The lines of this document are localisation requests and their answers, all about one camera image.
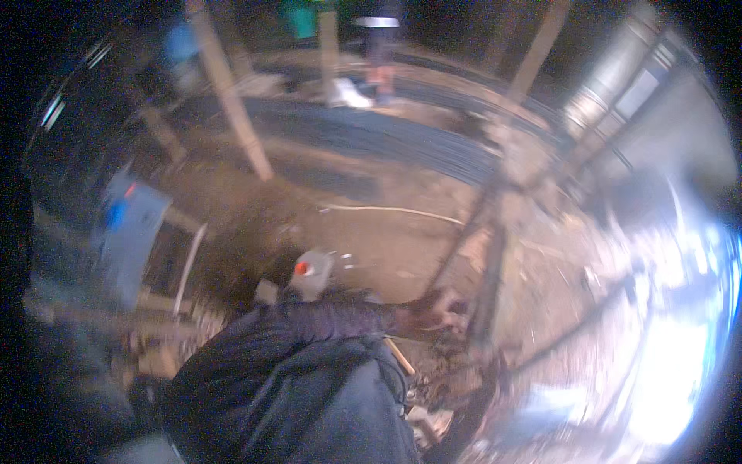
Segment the hand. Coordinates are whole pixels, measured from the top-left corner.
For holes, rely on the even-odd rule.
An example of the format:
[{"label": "hand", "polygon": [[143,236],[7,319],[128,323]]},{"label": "hand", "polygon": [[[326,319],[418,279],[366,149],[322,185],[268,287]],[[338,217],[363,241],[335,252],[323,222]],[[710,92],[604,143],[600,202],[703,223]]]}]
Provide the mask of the hand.
[{"label": "hand", "polygon": [[468,320],[450,311],[460,298],[453,289],[436,289],[422,298],[410,301],[396,312],[400,332],[432,331],[450,327],[454,333],[464,333]]}]

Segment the person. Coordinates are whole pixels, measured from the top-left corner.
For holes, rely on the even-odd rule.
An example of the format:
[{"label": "person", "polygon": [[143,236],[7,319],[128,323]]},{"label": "person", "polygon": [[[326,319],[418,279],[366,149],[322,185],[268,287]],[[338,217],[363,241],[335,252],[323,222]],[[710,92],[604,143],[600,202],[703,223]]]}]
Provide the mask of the person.
[{"label": "person", "polygon": [[186,463],[417,463],[407,382],[385,333],[460,326],[440,292],[283,301],[232,322],[166,388],[163,427]]},{"label": "person", "polygon": [[375,86],[375,104],[389,105],[394,99],[392,53],[399,28],[401,7],[398,0],[376,0],[368,16],[355,23],[368,28],[367,84]]}]

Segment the jacket sleeve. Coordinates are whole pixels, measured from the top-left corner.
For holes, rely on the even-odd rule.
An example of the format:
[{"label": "jacket sleeve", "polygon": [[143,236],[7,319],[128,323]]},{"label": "jacket sleeve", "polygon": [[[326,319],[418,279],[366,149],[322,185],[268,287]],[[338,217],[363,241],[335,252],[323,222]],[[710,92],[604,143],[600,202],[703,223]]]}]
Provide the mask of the jacket sleeve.
[{"label": "jacket sleeve", "polygon": [[312,343],[362,335],[381,335],[394,329],[398,304],[375,304],[360,297],[283,303],[264,317],[279,319],[294,343]]}]

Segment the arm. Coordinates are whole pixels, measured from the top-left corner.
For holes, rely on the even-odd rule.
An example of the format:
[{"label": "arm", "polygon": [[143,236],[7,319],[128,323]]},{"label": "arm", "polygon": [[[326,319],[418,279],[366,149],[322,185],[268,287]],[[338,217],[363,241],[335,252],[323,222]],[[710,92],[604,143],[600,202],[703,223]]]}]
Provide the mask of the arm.
[{"label": "arm", "polygon": [[374,304],[361,298],[285,303],[271,308],[294,342],[312,343],[395,331],[404,304]]},{"label": "arm", "polygon": [[455,300],[454,293],[439,291],[403,304],[375,304],[350,295],[342,300],[279,304],[265,317],[280,321],[298,343],[371,334],[404,335],[457,325],[460,321],[447,311]]}]

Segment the metal sheet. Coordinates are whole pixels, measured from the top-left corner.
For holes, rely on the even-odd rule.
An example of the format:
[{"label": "metal sheet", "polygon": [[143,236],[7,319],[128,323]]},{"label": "metal sheet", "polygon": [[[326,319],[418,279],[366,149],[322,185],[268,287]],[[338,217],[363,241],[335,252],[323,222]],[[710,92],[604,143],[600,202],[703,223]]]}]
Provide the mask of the metal sheet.
[{"label": "metal sheet", "polygon": [[154,239],[172,199],[119,172],[108,184],[108,204],[117,200],[124,200],[126,207],[118,226],[104,232],[103,281],[118,310],[134,311]]}]

